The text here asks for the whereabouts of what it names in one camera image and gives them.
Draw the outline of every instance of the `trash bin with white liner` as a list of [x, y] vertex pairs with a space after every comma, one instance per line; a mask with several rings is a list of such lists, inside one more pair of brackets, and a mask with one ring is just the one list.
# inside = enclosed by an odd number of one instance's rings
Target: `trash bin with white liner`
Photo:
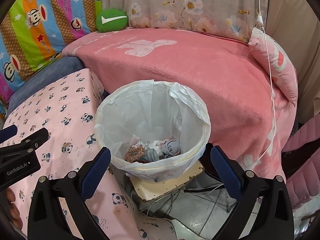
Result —
[[[204, 101], [189, 87], [154, 80], [135, 81], [109, 95], [97, 109], [94, 132], [111, 163], [128, 176], [156, 182], [177, 178], [202, 156], [211, 125]], [[133, 136], [143, 142], [180, 141], [181, 155], [151, 163], [124, 156]]]

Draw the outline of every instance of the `white check mark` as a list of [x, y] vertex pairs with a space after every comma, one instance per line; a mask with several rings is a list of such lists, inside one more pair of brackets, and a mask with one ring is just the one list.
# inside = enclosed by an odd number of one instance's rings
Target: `white check mark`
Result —
[[101, 16], [101, 21], [102, 21], [102, 24], [105, 24], [107, 22], [111, 22], [111, 21], [121, 19], [121, 18], [127, 18], [127, 16], [117, 16], [117, 17], [112, 17], [112, 18], [108, 18], [108, 19], [105, 19], [103, 16]]

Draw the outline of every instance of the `metal screw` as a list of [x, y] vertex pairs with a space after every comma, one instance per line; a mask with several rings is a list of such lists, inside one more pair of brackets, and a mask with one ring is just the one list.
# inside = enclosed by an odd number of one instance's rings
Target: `metal screw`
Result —
[[39, 178], [39, 182], [44, 182], [45, 181], [45, 179], [46, 179], [46, 177], [45, 176], [41, 176], [40, 178]]
[[283, 181], [283, 178], [282, 178], [280, 175], [277, 175], [277, 176], [276, 176], [276, 179], [277, 179], [277, 181], [279, 181], [279, 182]]
[[68, 177], [69, 177], [70, 179], [74, 178], [76, 175], [77, 175], [77, 173], [76, 173], [75, 171], [70, 171], [70, 172], [68, 173]]
[[246, 174], [249, 178], [253, 178], [253, 177], [254, 177], [253, 171], [247, 171], [245, 174]]

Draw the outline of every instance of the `beige curtain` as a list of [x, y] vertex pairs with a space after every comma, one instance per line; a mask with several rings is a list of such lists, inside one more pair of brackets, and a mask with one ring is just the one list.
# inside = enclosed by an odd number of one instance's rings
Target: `beige curtain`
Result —
[[286, 51], [298, 74], [299, 122], [320, 112], [320, 23], [306, 0], [269, 0], [266, 32]]

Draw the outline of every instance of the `panda print fabric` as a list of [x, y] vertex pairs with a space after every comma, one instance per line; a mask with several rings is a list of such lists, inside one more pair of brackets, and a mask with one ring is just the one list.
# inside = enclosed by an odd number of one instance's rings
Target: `panda print fabric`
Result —
[[[23, 233], [27, 234], [27, 217], [39, 177], [46, 176], [50, 180], [63, 178], [69, 171], [77, 172], [99, 152], [94, 117], [102, 102], [103, 91], [99, 79], [89, 69], [82, 69], [37, 92], [8, 117], [4, 127], [14, 123], [18, 126], [18, 133], [2, 146], [20, 142], [42, 127], [50, 135], [49, 140], [36, 150], [41, 169], [11, 187], [15, 195], [19, 196], [15, 204], [20, 211]], [[112, 172], [105, 173], [95, 194], [86, 204], [110, 239], [177, 240], [175, 233], [169, 229], [171, 224], [168, 221], [164, 222], [164, 226], [159, 221], [135, 221], [133, 214], [138, 209], [132, 208], [132, 200], [121, 192]], [[63, 200], [61, 207], [66, 211], [66, 220], [72, 220]], [[77, 232], [75, 228], [71, 228], [71, 231]]]

